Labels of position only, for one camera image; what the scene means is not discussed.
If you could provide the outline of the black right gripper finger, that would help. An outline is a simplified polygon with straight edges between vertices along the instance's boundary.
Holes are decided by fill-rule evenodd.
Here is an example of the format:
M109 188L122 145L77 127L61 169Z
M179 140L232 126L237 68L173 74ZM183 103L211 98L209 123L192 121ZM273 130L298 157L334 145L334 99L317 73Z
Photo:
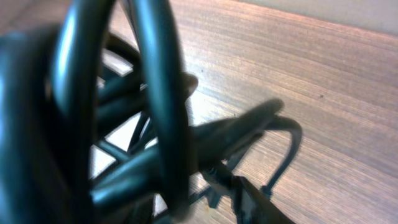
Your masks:
M231 199L231 207L238 224L294 223L247 178L233 175L222 162L201 174L216 193Z

